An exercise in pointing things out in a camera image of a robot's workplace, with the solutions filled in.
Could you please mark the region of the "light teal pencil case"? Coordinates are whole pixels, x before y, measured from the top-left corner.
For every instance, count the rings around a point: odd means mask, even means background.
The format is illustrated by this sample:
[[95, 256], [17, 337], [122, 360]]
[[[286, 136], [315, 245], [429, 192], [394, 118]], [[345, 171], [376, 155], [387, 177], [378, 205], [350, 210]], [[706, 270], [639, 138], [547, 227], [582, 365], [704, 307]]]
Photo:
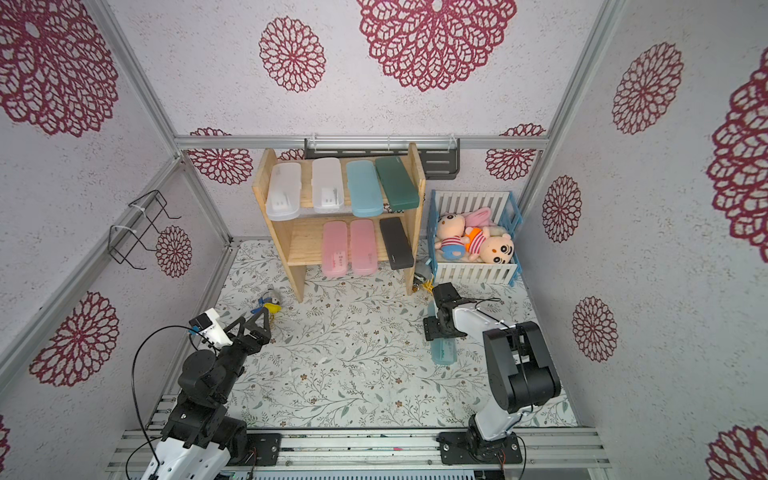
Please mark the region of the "light teal pencil case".
[[432, 318], [437, 318], [436, 312], [436, 304], [432, 301], [427, 307], [427, 317], [423, 320], [425, 338], [430, 345], [432, 361], [438, 366], [450, 366], [458, 358], [456, 340], [436, 337], [432, 321]]

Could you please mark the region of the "black pencil case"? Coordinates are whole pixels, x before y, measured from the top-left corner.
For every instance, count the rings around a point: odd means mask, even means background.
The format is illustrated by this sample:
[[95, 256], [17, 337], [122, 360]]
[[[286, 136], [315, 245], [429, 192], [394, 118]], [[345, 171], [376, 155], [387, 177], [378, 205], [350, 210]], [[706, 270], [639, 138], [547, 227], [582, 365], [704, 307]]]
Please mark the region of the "black pencil case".
[[401, 219], [380, 219], [379, 227], [391, 269], [411, 268], [414, 264], [413, 253]]

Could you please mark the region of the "pink pencil case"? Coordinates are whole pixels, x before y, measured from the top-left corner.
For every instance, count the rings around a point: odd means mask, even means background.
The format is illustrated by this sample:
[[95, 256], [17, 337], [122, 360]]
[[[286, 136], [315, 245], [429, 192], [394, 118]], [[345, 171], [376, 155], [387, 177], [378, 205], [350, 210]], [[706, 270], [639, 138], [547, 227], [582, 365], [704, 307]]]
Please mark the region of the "pink pencil case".
[[378, 251], [372, 220], [360, 219], [350, 223], [350, 260], [357, 276], [374, 274], [378, 269]]
[[338, 278], [348, 272], [348, 224], [344, 221], [326, 222], [323, 226], [322, 262], [323, 275]]

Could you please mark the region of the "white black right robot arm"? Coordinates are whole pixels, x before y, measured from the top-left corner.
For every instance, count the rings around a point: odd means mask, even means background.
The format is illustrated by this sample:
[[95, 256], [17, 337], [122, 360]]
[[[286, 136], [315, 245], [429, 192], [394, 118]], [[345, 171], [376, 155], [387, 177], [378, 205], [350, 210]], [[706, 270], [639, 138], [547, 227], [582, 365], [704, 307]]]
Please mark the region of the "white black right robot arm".
[[559, 390], [537, 326], [501, 289], [346, 283], [277, 316], [233, 397], [250, 427], [457, 428], [473, 460], [495, 463], [520, 460], [514, 429]]

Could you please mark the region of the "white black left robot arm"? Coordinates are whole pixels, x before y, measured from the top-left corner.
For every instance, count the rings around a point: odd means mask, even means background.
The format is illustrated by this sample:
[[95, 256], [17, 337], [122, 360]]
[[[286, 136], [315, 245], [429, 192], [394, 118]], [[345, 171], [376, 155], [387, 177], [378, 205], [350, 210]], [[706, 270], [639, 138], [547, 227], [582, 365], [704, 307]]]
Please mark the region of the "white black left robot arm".
[[183, 330], [209, 346], [190, 354], [178, 378], [181, 391], [157, 441], [144, 479], [225, 479], [225, 467], [247, 450], [247, 426], [228, 415], [230, 393], [246, 359], [272, 339], [269, 312], [241, 316], [223, 327], [209, 309]]

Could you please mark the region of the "wooden two-tier shelf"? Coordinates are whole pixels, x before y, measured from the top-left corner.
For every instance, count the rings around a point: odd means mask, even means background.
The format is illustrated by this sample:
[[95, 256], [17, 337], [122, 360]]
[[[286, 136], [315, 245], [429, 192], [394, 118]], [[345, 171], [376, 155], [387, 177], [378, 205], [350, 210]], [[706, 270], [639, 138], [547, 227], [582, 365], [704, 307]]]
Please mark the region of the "wooden two-tier shelf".
[[371, 274], [388, 261], [414, 283], [426, 177], [416, 144], [405, 155], [280, 162], [265, 150], [253, 191], [290, 285], [304, 297], [306, 270]]

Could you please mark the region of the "frosted white pencil case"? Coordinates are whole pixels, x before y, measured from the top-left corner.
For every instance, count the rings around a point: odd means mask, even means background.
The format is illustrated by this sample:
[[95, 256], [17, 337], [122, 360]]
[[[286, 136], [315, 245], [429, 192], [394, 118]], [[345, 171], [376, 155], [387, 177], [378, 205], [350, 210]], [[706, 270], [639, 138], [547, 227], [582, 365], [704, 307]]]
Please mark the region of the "frosted white pencil case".
[[302, 167], [297, 162], [276, 164], [271, 172], [266, 215], [273, 221], [297, 218], [301, 208]]
[[315, 213], [340, 211], [344, 205], [344, 183], [341, 162], [335, 157], [312, 161], [312, 202]]

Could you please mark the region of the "dark green pencil case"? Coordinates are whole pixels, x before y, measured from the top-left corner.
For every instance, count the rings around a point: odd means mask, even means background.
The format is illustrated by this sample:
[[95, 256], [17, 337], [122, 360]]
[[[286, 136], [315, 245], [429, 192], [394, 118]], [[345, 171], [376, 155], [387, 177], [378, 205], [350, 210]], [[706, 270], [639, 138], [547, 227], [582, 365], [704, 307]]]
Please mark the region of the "dark green pencil case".
[[419, 206], [418, 190], [400, 157], [377, 158], [375, 168], [391, 210], [404, 211]]

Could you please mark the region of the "teal pencil case on top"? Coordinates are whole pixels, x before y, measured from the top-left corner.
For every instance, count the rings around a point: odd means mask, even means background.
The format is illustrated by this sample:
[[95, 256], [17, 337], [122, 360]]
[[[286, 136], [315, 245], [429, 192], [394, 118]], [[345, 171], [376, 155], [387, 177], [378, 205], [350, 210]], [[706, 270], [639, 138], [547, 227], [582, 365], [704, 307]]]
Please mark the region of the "teal pencil case on top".
[[370, 160], [350, 161], [346, 174], [352, 213], [360, 218], [380, 215], [384, 201], [374, 164]]

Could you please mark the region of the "pink plush doll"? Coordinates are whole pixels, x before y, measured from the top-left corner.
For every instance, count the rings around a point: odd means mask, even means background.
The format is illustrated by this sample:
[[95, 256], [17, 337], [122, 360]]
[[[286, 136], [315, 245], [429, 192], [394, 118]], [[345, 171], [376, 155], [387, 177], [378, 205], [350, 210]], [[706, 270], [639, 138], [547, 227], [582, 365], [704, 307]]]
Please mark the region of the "pink plush doll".
[[458, 213], [447, 213], [438, 219], [434, 247], [446, 260], [461, 260], [467, 253], [465, 243], [466, 219]]

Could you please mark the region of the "orange shirt plush doll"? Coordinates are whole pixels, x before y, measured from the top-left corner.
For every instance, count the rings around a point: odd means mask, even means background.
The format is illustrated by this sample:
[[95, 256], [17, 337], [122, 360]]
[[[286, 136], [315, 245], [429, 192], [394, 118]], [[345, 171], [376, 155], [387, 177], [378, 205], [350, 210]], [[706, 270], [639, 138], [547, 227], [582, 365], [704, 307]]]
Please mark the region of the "orange shirt plush doll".
[[468, 260], [486, 264], [510, 264], [514, 243], [506, 229], [491, 222], [491, 209], [481, 207], [465, 216], [463, 242]]

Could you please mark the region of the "blue white toy crib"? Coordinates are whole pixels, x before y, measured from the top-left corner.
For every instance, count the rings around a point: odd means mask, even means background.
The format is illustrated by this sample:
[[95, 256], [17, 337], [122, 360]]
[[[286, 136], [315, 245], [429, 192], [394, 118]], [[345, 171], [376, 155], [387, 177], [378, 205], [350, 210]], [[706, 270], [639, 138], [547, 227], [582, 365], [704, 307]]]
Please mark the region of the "blue white toy crib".
[[514, 285], [520, 274], [514, 234], [521, 224], [508, 192], [432, 191], [427, 247], [433, 282]]

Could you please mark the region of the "grey yellow plush keychain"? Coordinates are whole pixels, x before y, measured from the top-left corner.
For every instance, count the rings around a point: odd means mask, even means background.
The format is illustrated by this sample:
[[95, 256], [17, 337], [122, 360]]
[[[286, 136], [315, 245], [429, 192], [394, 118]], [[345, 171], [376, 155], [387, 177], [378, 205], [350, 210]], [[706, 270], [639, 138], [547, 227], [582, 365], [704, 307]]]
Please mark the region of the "grey yellow plush keychain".
[[279, 292], [273, 288], [270, 288], [263, 292], [258, 299], [258, 305], [251, 311], [252, 315], [260, 315], [262, 312], [267, 312], [267, 317], [272, 319], [275, 314], [282, 309], [282, 299]]

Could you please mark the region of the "yellow keychain by crib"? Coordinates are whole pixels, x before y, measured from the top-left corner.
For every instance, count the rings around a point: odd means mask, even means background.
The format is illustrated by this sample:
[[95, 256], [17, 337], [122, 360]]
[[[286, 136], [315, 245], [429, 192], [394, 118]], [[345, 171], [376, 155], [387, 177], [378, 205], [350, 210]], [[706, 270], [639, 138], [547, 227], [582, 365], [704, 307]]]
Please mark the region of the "yellow keychain by crib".
[[433, 279], [431, 267], [427, 263], [418, 262], [414, 266], [413, 291], [425, 290], [432, 293]]

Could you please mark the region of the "dark metal wall shelf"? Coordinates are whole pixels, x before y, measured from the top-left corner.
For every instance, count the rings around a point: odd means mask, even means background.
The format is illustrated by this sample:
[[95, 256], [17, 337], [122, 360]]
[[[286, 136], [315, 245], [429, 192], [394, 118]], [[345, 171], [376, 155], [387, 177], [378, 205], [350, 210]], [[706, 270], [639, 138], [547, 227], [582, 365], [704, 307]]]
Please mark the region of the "dark metal wall shelf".
[[[336, 142], [321, 143], [319, 140], [304, 140], [303, 154], [307, 160], [321, 157], [339, 159], [362, 159], [364, 157], [405, 156], [409, 142]], [[416, 142], [422, 169], [427, 180], [454, 180], [461, 167], [461, 141], [449, 138], [446, 142], [426, 144]]]

